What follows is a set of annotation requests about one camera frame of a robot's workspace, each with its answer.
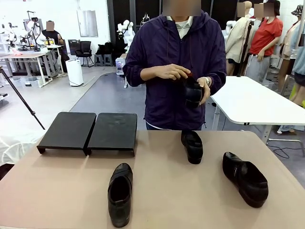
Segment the stool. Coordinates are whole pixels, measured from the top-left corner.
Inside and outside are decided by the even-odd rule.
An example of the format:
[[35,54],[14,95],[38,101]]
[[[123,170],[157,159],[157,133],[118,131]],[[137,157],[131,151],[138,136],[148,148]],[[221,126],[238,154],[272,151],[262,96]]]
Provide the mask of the stool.
[[102,55],[94,55],[94,66],[100,66],[103,67],[103,56]]
[[113,66],[112,57],[110,54],[104,55],[104,66]]

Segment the loafer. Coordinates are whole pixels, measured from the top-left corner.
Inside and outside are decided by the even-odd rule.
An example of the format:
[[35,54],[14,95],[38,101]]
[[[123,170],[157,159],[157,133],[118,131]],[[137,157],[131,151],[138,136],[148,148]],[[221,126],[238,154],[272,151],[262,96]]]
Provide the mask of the loafer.
[[191,164],[199,164],[203,156],[203,145],[201,138],[195,131],[183,130],[181,142],[187,152],[187,159]]
[[108,211],[112,224],[117,228],[126,226],[132,206],[132,169],[126,163],[116,167],[108,187]]
[[203,98],[203,89],[193,77],[188,77],[184,83],[185,105],[188,108],[197,108]]
[[260,208],[265,203],[269,193],[268,182],[255,165],[226,152],[223,157],[223,171],[238,187],[240,195],[248,205]]

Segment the wristwatch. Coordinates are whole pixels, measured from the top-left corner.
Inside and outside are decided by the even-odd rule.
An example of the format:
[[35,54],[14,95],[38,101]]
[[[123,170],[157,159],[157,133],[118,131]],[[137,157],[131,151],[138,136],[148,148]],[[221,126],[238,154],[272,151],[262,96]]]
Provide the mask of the wristwatch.
[[206,84],[210,87],[212,82],[209,80],[208,77],[204,77],[204,79],[206,79]]

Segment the black chair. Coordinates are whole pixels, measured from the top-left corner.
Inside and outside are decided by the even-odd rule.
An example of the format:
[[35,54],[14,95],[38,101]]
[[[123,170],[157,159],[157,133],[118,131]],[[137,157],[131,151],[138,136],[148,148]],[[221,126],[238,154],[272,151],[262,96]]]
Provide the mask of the black chair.
[[82,57],[82,62],[83,62],[82,66],[84,66],[84,64],[85,64],[85,58],[87,59],[88,68],[92,67],[92,66],[89,66],[88,57],[90,58],[91,62],[94,65],[94,62],[91,59],[92,50],[90,49],[90,46],[91,46],[91,42],[81,42],[81,49],[75,51],[77,59]]

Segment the mannequin hand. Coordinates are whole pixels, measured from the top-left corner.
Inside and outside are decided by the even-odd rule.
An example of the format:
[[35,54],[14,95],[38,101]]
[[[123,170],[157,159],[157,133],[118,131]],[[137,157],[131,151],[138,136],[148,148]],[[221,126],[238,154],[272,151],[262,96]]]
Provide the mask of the mannequin hand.
[[162,79],[177,80],[181,77],[187,79],[187,73],[191,73],[191,71],[173,63],[165,66],[154,67],[155,76]]
[[258,60],[259,62],[262,61],[263,58],[264,58],[264,56],[265,56],[265,51],[264,51],[264,50],[261,50],[261,51],[258,53],[258,55],[257,55],[257,60]]
[[211,95],[211,89],[209,88],[206,79],[204,77],[201,77],[197,80],[197,82],[199,83],[199,85],[204,89],[204,95],[202,100],[200,101],[199,105],[201,106],[202,104],[204,104],[206,102],[206,100],[210,97]]

